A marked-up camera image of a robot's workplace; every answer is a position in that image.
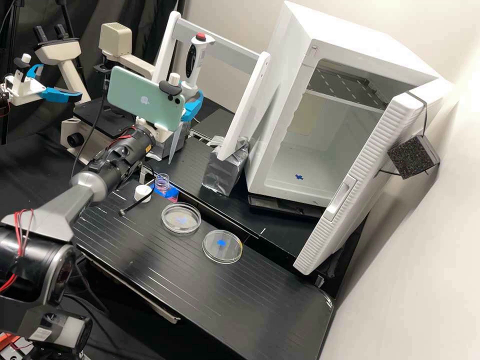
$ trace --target red wire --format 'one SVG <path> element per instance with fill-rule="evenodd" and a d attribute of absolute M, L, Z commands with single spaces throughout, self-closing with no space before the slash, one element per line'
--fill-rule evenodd
<path fill-rule="evenodd" d="M 17 255 L 19 257 L 23 256 L 23 250 L 22 250 L 22 236 L 21 236 L 21 231 L 20 231 L 20 226 L 19 226 L 19 219 L 20 216 L 28 211 L 27 209 L 23 209 L 21 211 L 15 211 L 13 214 L 13 221 L 15 225 L 15 234 L 16 234 L 16 242 L 18 243 L 18 250 L 17 250 Z M 0 294 L 3 293 L 5 290 L 7 290 L 12 284 L 17 280 L 17 275 L 12 274 L 10 278 L 0 287 Z"/>
<path fill-rule="evenodd" d="M 112 145 L 115 144 L 115 143 L 116 143 L 117 141 L 119 141 L 119 140 L 129 139 L 129 138 L 131 138 L 131 137 L 132 137 L 132 135 L 122 135 L 122 136 L 119 136 L 119 137 L 117 137 L 115 140 L 113 140 L 113 141 L 110 143 L 110 145 L 108 145 L 108 148 L 110 149 L 110 148 L 112 147 Z"/>

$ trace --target mint green smartphone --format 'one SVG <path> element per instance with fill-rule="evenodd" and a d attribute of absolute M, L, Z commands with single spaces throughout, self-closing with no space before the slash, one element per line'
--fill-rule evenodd
<path fill-rule="evenodd" d="M 110 104 L 144 118 L 151 124 L 177 130 L 185 105 L 185 98 L 170 96 L 159 85 L 140 75 L 115 66 L 111 70 L 107 100 Z"/>

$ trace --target petri dish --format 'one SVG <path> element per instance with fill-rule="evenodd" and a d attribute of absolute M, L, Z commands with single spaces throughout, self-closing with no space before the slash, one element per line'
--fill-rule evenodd
<path fill-rule="evenodd" d="M 161 212 L 161 220 L 167 229 L 177 234 L 194 232 L 200 226 L 200 212 L 185 202 L 167 205 Z"/>
<path fill-rule="evenodd" d="M 243 250 L 240 239 L 225 230 L 210 231 L 201 247 L 209 259 L 220 264 L 233 264 L 240 259 Z"/>

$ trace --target transparent container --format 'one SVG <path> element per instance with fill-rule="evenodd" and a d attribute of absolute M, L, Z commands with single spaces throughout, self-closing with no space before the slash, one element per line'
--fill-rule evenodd
<path fill-rule="evenodd" d="M 243 245 L 240 239 L 229 231 L 213 230 L 203 239 L 205 255 L 220 264 L 233 264 L 242 256 Z"/>
<path fill-rule="evenodd" d="M 161 212 L 161 220 L 167 229 L 177 234 L 192 233 L 202 222 L 200 212 L 185 202 L 167 205 Z"/>
<path fill-rule="evenodd" d="M 179 199 L 179 191 L 170 184 L 170 176 L 166 173 L 158 173 L 155 176 L 155 192 L 172 203 L 176 203 Z"/>

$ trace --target black foam block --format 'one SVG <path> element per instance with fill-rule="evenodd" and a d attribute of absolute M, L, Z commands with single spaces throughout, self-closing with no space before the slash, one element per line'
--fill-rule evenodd
<path fill-rule="evenodd" d="M 387 153 L 403 179 L 411 178 L 440 163 L 432 144 L 421 135 L 393 147 Z"/>

